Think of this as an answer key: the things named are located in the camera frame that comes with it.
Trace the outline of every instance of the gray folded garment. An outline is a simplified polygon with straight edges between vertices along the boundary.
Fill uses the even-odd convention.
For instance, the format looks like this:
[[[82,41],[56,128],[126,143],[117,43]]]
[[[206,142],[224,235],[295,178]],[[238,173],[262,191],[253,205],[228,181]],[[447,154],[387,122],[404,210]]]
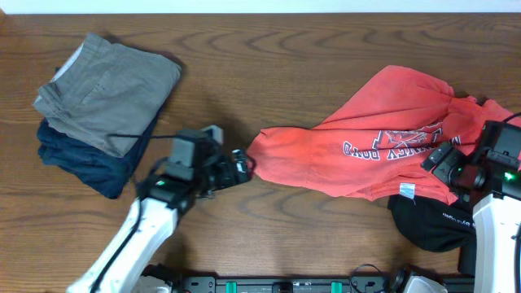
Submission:
[[[142,134],[180,76],[164,56],[89,33],[33,106],[60,133],[122,157],[137,139],[112,138],[112,147],[107,134]]]

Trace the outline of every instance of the red cloth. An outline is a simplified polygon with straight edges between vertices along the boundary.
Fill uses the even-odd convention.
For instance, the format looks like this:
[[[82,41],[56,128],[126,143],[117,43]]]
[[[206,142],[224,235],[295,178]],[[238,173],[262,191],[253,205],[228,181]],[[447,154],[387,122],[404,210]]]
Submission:
[[[457,197],[420,164],[441,142],[470,154],[486,120],[512,114],[493,100],[476,102],[454,98],[427,74],[388,66],[319,126],[262,129],[247,153],[266,181],[369,200],[412,183],[416,195],[452,203]]]

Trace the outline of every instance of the wooden table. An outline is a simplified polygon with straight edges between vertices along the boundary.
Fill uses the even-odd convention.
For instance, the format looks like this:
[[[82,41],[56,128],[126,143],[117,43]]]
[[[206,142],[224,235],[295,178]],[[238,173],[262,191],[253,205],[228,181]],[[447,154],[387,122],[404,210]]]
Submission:
[[[228,147],[259,129],[312,127],[389,64],[521,110],[519,15],[26,15],[0,31],[0,291],[63,291],[99,257],[134,199],[108,200],[38,158],[31,106],[95,32],[184,64],[156,133],[217,124]],[[152,142],[137,174],[169,153]],[[346,275],[407,262],[456,272],[458,250],[422,251],[386,208],[255,179],[199,203],[153,263],[236,275]]]

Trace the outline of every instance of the navy blue cloth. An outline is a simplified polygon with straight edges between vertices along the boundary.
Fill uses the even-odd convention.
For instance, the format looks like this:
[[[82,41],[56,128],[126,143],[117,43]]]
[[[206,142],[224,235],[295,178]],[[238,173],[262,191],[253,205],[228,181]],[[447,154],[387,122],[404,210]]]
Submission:
[[[152,134],[158,117],[159,114],[148,125],[143,135]],[[150,140],[139,138],[124,157],[117,158],[56,131],[49,126],[46,119],[41,122],[37,137],[42,143],[38,154],[43,164],[55,165],[76,175],[83,183],[109,199],[116,199],[121,195]]]

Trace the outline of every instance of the black garment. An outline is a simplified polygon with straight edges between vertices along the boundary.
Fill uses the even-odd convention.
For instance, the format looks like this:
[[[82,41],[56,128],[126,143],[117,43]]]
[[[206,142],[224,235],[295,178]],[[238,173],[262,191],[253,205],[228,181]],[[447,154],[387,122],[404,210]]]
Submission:
[[[443,252],[461,247],[461,273],[475,273],[476,236],[472,211],[466,203],[451,206],[436,199],[393,195],[387,206],[402,235],[426,251]]]
[[[158,118],[159,112],[143,135],[152,134]],[[109,199],[116,199],[120,196],[150,140],[139,138],[124,157],[118,158],[56,131],[49,126],[46,119],[40,124],[37,137],[42,143],[38,154],[42,158],[43,164],[56,165],[76,175],[83,183]]]

